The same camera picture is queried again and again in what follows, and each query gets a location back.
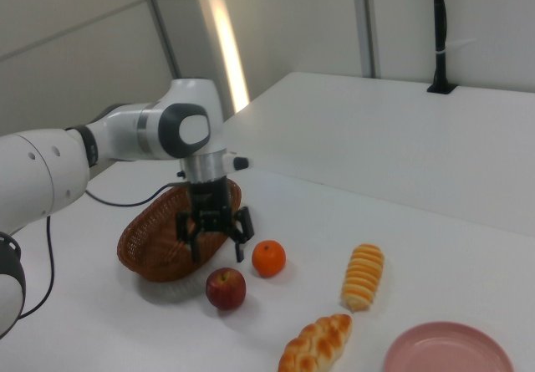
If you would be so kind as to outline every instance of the striped bread roll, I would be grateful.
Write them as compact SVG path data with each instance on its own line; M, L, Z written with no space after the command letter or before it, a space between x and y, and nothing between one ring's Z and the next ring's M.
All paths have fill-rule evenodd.
M362 244L351 254L340 297L354 312L368 308L375 298L385 256L372 244Z

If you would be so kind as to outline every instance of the black pole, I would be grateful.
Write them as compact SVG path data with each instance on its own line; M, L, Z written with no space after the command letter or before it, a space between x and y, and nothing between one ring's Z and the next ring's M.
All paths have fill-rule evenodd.
M436 70L433 84L427 92L433 94L449 94L457 85L450 84L446 77L446 4L444 0L434 0L435 2L435 51Z

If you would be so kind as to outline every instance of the table surface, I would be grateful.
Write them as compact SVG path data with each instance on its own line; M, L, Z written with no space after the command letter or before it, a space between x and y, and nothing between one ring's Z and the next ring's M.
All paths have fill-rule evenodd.
M227 122L257 167L535 236L535 94L292 73Z
M89 189L109 201L148 197L179 170L177 161L119 163ZM493 337L517 372L535 364L533 237L297 176L254 167L231 175L256 230L236 264L232 242L190 277L149 283L123 267L120 234L143 207L112 208L83 196L52 216L56 283L48 302L0 343L5 370L277 370L285 344L316 318L346 312L339 291L351 251L379 245L385 271L368 311L333 372L380 372L406 329L436 320L469 324ZM27 308L48 286L44 221L16 234L28 280ZM286 248L274 278L252 269L265 239ZM230 266L247 281L245 303L219 313L206 299L208 274Z

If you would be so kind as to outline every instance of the black cable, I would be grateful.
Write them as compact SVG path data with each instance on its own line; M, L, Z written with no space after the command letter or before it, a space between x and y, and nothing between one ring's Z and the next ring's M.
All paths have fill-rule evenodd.
M27 316L31 315L35 311L37 311L39 308L41 308L41 305L45 303L45 301L48 299L48 296L52 292L52 287L54 286L54 255L52 253L52 238L50 236L50 217L47 217L47 241L48 241L48 254L50 255L50 284L48 286L48 291L46 294L44 294L43 299L40 303L38 303L33 309L27 311L26 313L23 313L18 317L18 319L24 319Z
M154 194L152 194L152 196L150 196L149 198L145 199L144 201L136 202L136 203L113 203L113 202L105 201L104 199L100 199L100 198L98 198L97 196L95 196L94 194L92 194L91 192L89 192L87 190L85 190L85 193L87 195L89 195L91 198L95 199L97 202L104 203L105 205L108 205L108 206L133 207L133 206L144 205L147 202L152 201L154 198L156 198L158 196L158 194L160 192L164 191L166 188L171 188L173 186L181 186L182 184L184 184L184 183L183 182L170 182L169 184L165 184L162 188L160 188L158 191L156 191Z

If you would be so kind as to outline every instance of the white cable tie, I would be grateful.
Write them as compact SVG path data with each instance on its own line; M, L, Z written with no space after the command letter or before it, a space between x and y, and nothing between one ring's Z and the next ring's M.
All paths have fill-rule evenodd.
M449 42L449 43L446 42L444 49L443 50L436 50L435 53L436 54L443 54L443 53L446 52L447 49L449 49L449 50L457 50L458 48L466 46L469 43L474 43L476 41L477 41L477 39L475 39L475 38L469 38L469 39L454 40L453 42Z

